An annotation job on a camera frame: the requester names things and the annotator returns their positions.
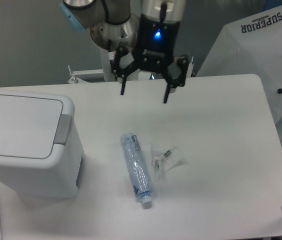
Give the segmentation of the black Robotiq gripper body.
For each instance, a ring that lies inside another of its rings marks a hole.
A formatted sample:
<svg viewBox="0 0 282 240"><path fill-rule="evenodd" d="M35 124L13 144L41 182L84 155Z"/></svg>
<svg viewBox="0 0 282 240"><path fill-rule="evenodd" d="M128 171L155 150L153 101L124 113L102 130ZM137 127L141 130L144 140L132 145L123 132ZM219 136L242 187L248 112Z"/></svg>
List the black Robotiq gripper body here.
<svg viewBox="0 0 282 240"><path fill-rule="evenodd" d="M160 22L141 14L132 68L162 73L174 61L174 46L180 22Z"/></svg>

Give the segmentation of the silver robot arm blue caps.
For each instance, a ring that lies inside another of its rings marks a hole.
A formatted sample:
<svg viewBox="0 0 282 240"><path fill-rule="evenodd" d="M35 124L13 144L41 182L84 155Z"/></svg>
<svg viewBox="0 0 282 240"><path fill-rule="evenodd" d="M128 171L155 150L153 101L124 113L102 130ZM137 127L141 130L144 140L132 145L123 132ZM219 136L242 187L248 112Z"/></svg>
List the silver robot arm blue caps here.
<svg viewBox="0 0 282 240"><path fill-rule="evenodd" d="M174 46L186 1L144 0L141 15L129 0L63 0L60 8L76 31L89 30L103 55L107 82L121 83L121 94L135 72L161 74L167 86L163 102L184 87L187 55L174 56Z"/></svg>

